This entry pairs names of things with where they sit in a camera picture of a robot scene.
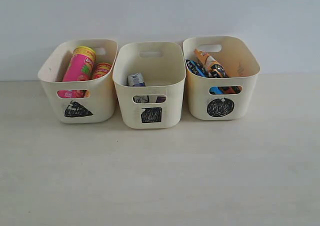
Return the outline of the left cream plastic bin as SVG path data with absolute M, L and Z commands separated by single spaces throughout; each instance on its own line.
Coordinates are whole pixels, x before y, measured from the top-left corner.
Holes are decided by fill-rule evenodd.
M 57 118 L 66 124 L 99 123 L 108 120 L 115 112 L 117 95 L 112 73 L 86 81 L 64 82 L 63 76 L 72 58 L 74 49 L 86 46 L 104 49 L 96 56 L 98 63 L 114 65 L 118 43 L 110 39 L 78 39 L 64 42 L 56 47 L 38 71 L 38 79 L 46 93 Z M 88 97 L 61 98 L 59 91 L 86 90 Z

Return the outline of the pink chips can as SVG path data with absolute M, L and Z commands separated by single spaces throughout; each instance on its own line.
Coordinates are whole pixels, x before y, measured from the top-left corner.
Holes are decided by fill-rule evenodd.
M 62 82 L 88 81 L 96 61 L 96 52 L 87 46 L 78 46 L 72 53 L 71 60 Z M 83 98 L 86 89 L 59 90 L 57 95 L 63 99 Z

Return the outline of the right cream plastic bin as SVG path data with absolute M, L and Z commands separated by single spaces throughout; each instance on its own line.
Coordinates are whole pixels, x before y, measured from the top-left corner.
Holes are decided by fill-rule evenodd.
M 223 66 L 227 77 L 204 77 L 187 69 L 189 111 L 200 120 L 239 119 L 248 110 L 260 66 L 246 44 L 232 36 L 188 38 L 182 44 L 184 57 L 196 61 L 195 49 L 213 45 L 221 46 L 221 49 L 207 52 Z

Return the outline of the yellow chips can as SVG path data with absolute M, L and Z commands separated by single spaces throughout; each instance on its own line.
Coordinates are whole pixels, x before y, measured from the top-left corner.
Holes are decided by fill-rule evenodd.
M 112 65 L 108 62 L 99 62 L 95 64 L 90 80 L 99 79 L 107 75 L 112 69 Z

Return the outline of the blue noodle snack bag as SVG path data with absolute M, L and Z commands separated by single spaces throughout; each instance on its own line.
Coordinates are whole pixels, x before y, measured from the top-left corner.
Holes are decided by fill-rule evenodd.
M 203 78 L 208 78 L 209 74 L 205 71 L 205 69 L 196 61 L 194 60 L 186 60 L 186 65 L 189 69 L 190 72 L 193 74 L 203 77 Z M 209 93 L 211 95 L 223 95 L 223 91 L 219 89 L 217 86 L 213 86 L 209 89 Z

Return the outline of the orange noodle snack bag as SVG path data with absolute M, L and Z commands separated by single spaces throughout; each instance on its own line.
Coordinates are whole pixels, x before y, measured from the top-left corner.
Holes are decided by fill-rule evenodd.
M 229 78 L 224 67 L 215 60 L 208 52 L 194 49 L 194 54 L 205 71 L 207 78 L 223 79 Z M 212 95 L 230 95 L 239 94 L 242 90 L 241 86 L 213 86 L 209 89 Z

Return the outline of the blue drink carton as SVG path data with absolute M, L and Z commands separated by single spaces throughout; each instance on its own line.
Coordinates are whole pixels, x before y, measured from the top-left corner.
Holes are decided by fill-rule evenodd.
M 143 75 L 140 72 L 128 75 L 127 82 L 129 87 L 145 87 L 146 86 Z M 138 104 L 147 104 L 149 103 L 149 96 L 135 95 L 133 97 L 133 101 Z

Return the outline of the middle cream plastic bin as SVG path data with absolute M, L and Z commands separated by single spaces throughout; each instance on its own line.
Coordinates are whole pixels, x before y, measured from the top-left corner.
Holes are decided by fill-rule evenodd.
M 128 75 L 141 73 L 145 86 L 128 86 Z M 164 129 L 181 119 L 186 79 L 181 47 L 174 42 L 135 42 L 121 47 L 113 82 L 124 123 L 133 129 Z M 149 96 L 136 103 L 134 96 Z M 166 100 L 156 103 L 157 96 Z

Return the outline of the cream plastic bin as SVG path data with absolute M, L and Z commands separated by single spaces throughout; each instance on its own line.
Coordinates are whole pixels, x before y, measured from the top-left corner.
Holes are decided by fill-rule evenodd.
M 184 57 L 196 61 L 195 49 L 213 45 L 221 46 L 221 49 L 207 52 L 223 66 L 227 77 L 204 77 L 187 69 L 189 111 L 200 120 L 239 119 L 248 110 L 260 66 L 246 44 L 232 36 L 188 38 L 182 44 Z
M 63 76 L 72 58 L 74 49 L 86 46 L 104 49 L 96 56 L 98 63 L 114 65 L 118 43 L 110 39 L 78 39 L 64 42 L 56 47 L 38 71 L 38 79 L 46 93 L 57 118 L 66 124 L 99 123 L 108 120 L 115 112 L 117 95 L 112 73 L 86 81 L 64 82 Z M 86 90 L 88 97 L 61 98 L 59 91 Z
M 128 86 L 128 75 L 141 73 L 145 86 Z M 181 119 L 186 79 L 181 47 L 174 42 L 135 42 L 121 47 L 113 82 L 124 123 L 133 129 L 164 129 Z M 136 103 L 134 96 L 149 96 Z M 166 100 L 156 103 L 157 96 Z

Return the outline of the purple drink carton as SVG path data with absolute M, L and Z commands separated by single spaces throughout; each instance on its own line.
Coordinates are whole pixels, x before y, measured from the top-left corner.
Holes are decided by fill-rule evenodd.
M 156 103 L 164 103 L 166 101 L 166 97 L 165 96 L 157 96 L 156 98 Z

